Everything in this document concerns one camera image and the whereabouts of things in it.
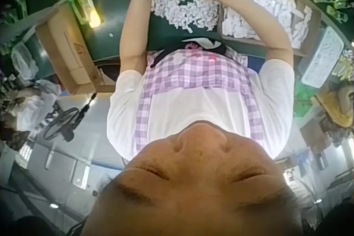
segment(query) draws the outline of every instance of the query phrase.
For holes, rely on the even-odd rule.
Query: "gingham apron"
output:
[[[246,56],[237,54],[230,48],[227,48],[226,56],[200,49],[180,49],[151,68],[158,54],[148,55],[148,67],[136,120],[138,152],[148,144],[148,123],[153,96],[175,88],[223,88],[228,92],[240,92],[248,110],[251,139],[263,145],[263,121],[251,88]]]

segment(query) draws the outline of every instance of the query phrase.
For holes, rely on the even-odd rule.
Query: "pile of white plastic parts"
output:
[[[254,1],[278,18],[292,40],[293,48],[300,49],[308,34],[312,10],[309,7],[303,11],[297,10],[295,0]],[[177,29],[182,28],[190,33],[193,32],[192,25],[214,30],[218,23],[218,8],[219,2],[214,0],[193,0],[188,3],[185,0],[152,0],[152,12],[155,15],[166,18]],[[259,40],[248,23],[229,7],[224,8],[222,33],[234,38]]]

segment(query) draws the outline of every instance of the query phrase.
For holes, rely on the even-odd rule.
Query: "box of white parts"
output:
[[[279,20],[289,35],[295,55],[305,56],[312,51],[321,25],[319,10],[312,10],[297,0],[254,1]],[[226,40],[264,45],[246,20],[230,7],[220,8],[217,27],[218,33]]]
[[[72,95],[114,92],[91,59],[70,4],[63,4],[36,26],[36,35],[66,91]]]

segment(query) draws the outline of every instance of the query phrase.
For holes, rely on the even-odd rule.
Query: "white shirt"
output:
[[[274,159],[283,150],[293,121],[294,70],[284,61],[265,62],[259,74],[249,70],[253,92],[264,126],[264,149]],[[127,160],[137,154],[136,115],[144,76],[123,72],[111,97],[107,136]],[[222,88],[176,88],[153,96],[148,123],[148,142],[181,132],[199,120],[209,121],[225,131],[250,137],[247,107],[239,92]]]

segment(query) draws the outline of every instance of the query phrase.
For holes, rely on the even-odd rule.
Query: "open cardboard box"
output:
[[[105,85],[93,63],[69,3],[56,9],[35,31],[69,94],[114,92],[114,85]]]
[[[298,0],[295,0],[295,1],[296,1],[297,10],[303,12],[305,5]],[[314,46],[315,46],[316,40],[317,40],[317,36],[318,36],[320,25],[321,25],[321,12],[318,9],[312,9],[312,10],[313,10],[313,13],[311,16],[311,20],[309,22],[308,35],[305,38],[304,42],[302,43],[301,49],[294,49],[294,54],[297,56],[306,56],[309,53],[311,53]],[[217,25],[217,32],[222,36],[223,39],[230,40],[230,41],[239,41],[241,43],[246,43],[246,44],[254,44],[254,45],[264,46],[263,42],[260,40],[250,39],[250,38],[234,38],[229,35],[223,35],[223,33],[222,33],[223,18],[224,18],[224,14],[223,14],[223,6],[222,6],[219,10],[219,20],[218,20],[218,25]],[[296,22],[297,22],[296,20],[293,20],[292,25],[295,25]]]

